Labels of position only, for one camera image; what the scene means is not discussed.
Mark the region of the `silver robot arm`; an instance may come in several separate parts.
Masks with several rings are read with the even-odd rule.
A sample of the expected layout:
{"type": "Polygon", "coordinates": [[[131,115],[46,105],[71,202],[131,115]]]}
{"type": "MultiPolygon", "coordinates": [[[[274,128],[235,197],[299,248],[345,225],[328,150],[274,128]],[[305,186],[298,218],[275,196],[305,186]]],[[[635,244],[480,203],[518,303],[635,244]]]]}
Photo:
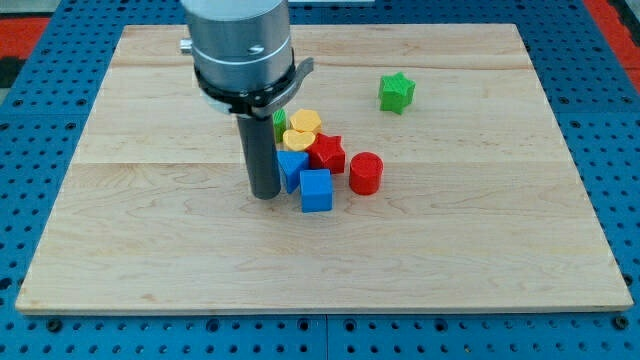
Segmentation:
{"type": "Polygon", "coordinates": [[[287,0],[182,0],[199,87],[224,113],[249,114],[294,86],[287,0]]]}

